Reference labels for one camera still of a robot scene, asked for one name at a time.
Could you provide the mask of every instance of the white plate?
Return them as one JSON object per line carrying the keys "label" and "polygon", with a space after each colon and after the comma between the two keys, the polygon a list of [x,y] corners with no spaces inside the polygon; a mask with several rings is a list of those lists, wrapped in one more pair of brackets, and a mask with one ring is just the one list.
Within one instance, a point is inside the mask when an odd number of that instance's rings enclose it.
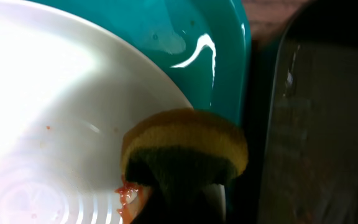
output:
{"label": "white plate", "polygon": [[124,133],[183,107],[171,79],[112,33],[0,1],[0,223],[119,223]]}

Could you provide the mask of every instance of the teal dish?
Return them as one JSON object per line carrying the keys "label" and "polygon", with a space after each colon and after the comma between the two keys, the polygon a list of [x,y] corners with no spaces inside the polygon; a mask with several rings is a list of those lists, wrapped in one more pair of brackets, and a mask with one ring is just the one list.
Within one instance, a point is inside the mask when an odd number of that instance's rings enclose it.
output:
{"label": "teal dish", "polygon": [[118,35],[156,63],[196,109],[241,123],[250,29],[241,0],[35,0]]}

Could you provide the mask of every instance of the scrub sponge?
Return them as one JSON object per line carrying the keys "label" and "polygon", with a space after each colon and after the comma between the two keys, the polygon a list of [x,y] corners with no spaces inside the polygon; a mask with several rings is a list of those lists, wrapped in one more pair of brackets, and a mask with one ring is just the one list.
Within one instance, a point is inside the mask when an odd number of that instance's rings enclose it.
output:
{"label": "scrub sponge", "polygon": [[127,132],[122,144],[125,179],[158,188],[168,206],[191,203],[209,184],[227,184],[247,163],[242,131],[201,110],[155,114]]}

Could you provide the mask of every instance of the food residue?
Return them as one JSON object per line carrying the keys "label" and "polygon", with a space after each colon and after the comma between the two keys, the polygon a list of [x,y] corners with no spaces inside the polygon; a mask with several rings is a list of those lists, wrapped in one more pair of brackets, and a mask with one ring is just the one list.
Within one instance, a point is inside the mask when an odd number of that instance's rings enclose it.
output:
{"label": "food residue", "polygon": [[[119,200],[122,205],[122,208],[117,209],[117,212],[120,214],[123,224],[130,224],[143,209],[151,191],[149,187],[125,181],[124,176],[121,177],[121,180],[124,186],[115,191],[115,193],[119,193]],[[135,194],[137,194],[136,198],[128,201]]]}

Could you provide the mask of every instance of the sponge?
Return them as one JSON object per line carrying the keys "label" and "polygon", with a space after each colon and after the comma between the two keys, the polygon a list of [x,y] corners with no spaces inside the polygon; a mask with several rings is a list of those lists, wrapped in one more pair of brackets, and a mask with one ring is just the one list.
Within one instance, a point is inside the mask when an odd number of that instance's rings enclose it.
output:
{"label": "sponge", "polygon": [[188,108],[141,121],[122,144],[125,179],[158,188],[171,207],[191,204],[207,185],[227,184],[247,163],[247,143],[238,127],[218,115]]}

